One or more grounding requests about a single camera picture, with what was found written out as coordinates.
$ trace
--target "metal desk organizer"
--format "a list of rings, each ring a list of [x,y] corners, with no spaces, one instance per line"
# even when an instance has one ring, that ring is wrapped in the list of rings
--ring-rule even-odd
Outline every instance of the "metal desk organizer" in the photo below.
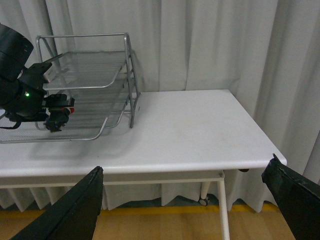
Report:
[[[48,39],[114,36],[123,36],[124,50],[76,50],[54,55],[48,43]],[[140,92],[128,33],[38,36],[36,48],[43,62],[41,40],[51,56],[45,62],[51,62],[56,73],[43,89],[47,94],[73,97],[74,113],[59,132],[49,132],[43,122],[23,122],[15,130],[0,129],[0,143],[95,140],[105,128],[116,127],[123,114],[131,116],[129,127],[134,126]],[[2,117],[0,125],[6,126],[8,121]]]

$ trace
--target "wooden floor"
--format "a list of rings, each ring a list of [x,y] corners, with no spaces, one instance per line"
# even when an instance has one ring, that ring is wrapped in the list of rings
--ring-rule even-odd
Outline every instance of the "wooden floor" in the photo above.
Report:
[[[122,208],[102,211],[94,240],[220,240],[220,215],[207,207],[170,207],[157,211]],[[35,218],[32,214],[0,214],[0,239],[7,240]],[[295,240],[279,210],[228,213],[231,240]]]

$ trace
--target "table frame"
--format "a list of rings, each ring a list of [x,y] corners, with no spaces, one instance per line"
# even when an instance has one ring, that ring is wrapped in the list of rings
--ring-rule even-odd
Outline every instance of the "table frame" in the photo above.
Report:
[[[45,176],[45,177],[4,177],[1,178],[0,189],[40,188],[40,187],[73,187],[83,175]],[[205,199],[211,182],[218,186],[221,233],[223,240],[230,240],[227,199],[225,189],[225,174],[223,170],[190,171],[190,172],[154,172],[105,174],[103,185],[133,185],[133,184],[172,184],[201,183],[200,198]]]

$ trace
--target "caster wheel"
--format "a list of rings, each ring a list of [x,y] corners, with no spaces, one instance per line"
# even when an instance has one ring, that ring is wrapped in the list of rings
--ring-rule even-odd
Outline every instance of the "caster wheel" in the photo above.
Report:
[[[209,198],[208,198],[208,197],[206,197],[205,199],[200,198],[199,203],[200,203],[202,206],[207,206],[208,203],[209,203]]]

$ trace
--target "white table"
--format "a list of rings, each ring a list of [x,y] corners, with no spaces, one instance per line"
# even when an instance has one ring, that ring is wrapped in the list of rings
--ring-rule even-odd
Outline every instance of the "white table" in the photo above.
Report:
[[[1,144],[0,188],[72,186],[95,166],[105,185],[202,182],[202,198],[217,182],[228,240],[223,170],[287,163],[228,90],[144,92],[128,122],[94,141]]]

